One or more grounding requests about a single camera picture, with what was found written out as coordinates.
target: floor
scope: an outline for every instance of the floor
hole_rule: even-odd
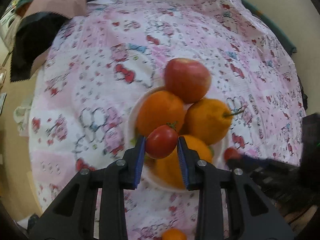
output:
[[[10,69],[11,59],[5,67]],[[20,137],[17,124],[13,120],[13,111],[22,100],[33,94],[36,77],[28,81],[9,83],[10,73],[7,72],[1,93],[7,97],[0,116],[0,153],[4,165],[0,165],[0,196],[1,202],[13,219],[21,220],[40,209],[33,197],[27,173],[30,169],[28,154],[28,138]]]
[[[293,55],[297,72],[309,96],[308,113],[320,112],[318,80],[320,77],[320,15],[310,0],[248,0],[269,16],[297,46]],[[19,137],[12,113],[21,101],[32,95],[35,77],[29,81],[9,83],[9,76],[1,92],[7,92],[0,116],[1,201],[9,214],[20,220],[34,212],[40,213],[33,196],[30,180],[28,139]]]

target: fruit bowl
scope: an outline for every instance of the fruit bowl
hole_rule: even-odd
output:
[[[135,141],[136,141],[135,124],[136,124],[139,110],[143,102],[146,100],[148,96],[161,90],[165,90],[164,86],[149,90],[142,97],[138,99],[136,104],[131,109],[131,112],[128,116],[128,120],[124,126],[124,145],[126,150],[133,148],[135,145]],[[228,147],[229,147],[229,133],[227,133],[227,135],[221,141],[211,146],[211,148],[214,150],[214,157],[213,157],[212,163],[217,168],[223,169],[224,167],[223,153]],[[150,165],[148,165],[148,163],[144,163],[143,165],[141,178],[145,179],[152,186],[167,192],[183,193],[187,191],[186,189],[175,188],[167,184],[166,182],[162,181],[151,171]]]

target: green leaf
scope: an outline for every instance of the green leaf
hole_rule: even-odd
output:
[[[211,151],[212,157],[214,157],[214,150],[211,147],[209,147],[209,149]]]
[[[130,143],[131,143],[133,146],[135,146],[136,143],[137,143],[137,139],[136,139],[136,138],[132,138],[132,139],[130,140]]]

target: tomato stem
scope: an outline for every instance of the tomato stem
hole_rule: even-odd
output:
[[[169,126],[170,128],[172,128],[173,130],[177,131],[176,129],[176,124],[178,123],[178,121],[175,121],[174,123],[167,123],[167,126]]]

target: screw head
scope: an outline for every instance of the screw head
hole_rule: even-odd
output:
[[[239,169],[239,168],[236,168],[234,171],[233,171],[236,175],[242,175],[243,174],[243,170]]]
[[[204,161],[204,160],[199,160],[199,161],[197,161],[197,164],[198,164],[199,166],[201,166],[201,167],[204,167],[204,166],[207,165],[207,162]]]
[[[81,175],[87,175],[89,173],[89,169],[88,168],[83,168],[80,170],[80,174]]]
[[[117,160],[116,164],[118,166],[123,166],[123,165],[125,165],[125,160],[124,159]]]

